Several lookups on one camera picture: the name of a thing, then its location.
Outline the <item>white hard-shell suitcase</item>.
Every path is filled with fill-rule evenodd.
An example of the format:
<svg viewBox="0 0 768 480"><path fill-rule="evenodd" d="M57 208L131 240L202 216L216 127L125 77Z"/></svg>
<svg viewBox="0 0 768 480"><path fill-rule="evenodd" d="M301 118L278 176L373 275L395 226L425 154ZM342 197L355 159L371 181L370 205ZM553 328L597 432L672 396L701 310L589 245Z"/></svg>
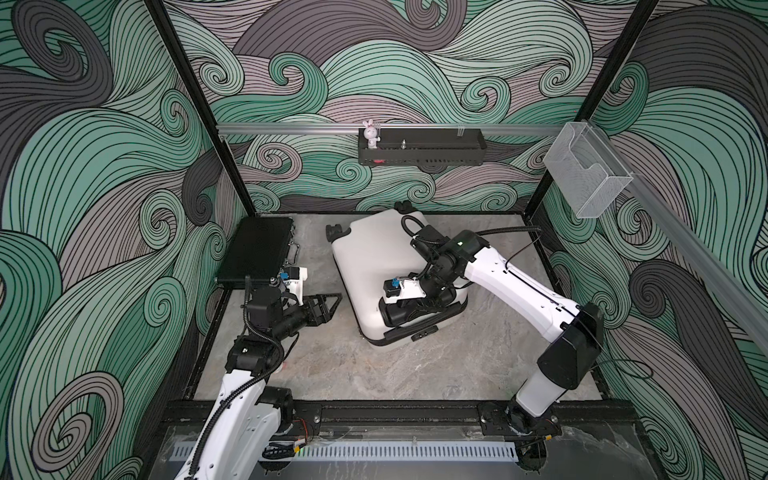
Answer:
<svg viewBox="0 0 768 480"><path fill-rule="evenodd" d="M355 220L328 225L326 239L357 321L360 334L379 350L394 349L438 332L468 306L468 291L444 289L433 303L425 298L388 304L385 284L413 278L427 266L411 245L401 218L412 215L416 226L429 222L409 201Z"/></svg>

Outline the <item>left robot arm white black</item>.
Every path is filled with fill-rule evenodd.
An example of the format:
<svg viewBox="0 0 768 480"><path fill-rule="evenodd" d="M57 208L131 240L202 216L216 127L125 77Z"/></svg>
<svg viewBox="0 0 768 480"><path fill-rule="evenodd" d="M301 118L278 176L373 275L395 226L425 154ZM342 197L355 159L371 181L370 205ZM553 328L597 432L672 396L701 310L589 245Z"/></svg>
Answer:
<svg viewBox="0 0 768 480"><path fill-rule="evenodd" d="M271 387L301 329L329 322L343 296L305 295L304 267L290 267L268 285L244 283L244 331L228 352L219 393L179 479L246 479L261 461L295 457L311 439L295 416L293 394Z"/></svg>

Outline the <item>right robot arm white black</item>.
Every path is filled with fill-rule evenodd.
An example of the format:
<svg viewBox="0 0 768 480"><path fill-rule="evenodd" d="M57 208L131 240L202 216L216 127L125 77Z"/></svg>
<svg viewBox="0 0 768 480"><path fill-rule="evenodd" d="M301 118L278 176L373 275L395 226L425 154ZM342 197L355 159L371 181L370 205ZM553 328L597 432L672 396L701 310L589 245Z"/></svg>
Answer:
<svg viewBox="0 0 768 480"><path fill-rule="evenodd" d="M549 342L536 370L508 403L510 428L533 434L552 426L550 407L581 384L601 353L601 309L545 287L476 232L463 230L448 238L413 215L403 216L400 223L426 265L419 273L385 281L383 302L410 312L433 310L443 304L443 292L457 288L459 278L502 300Z"/></svg>

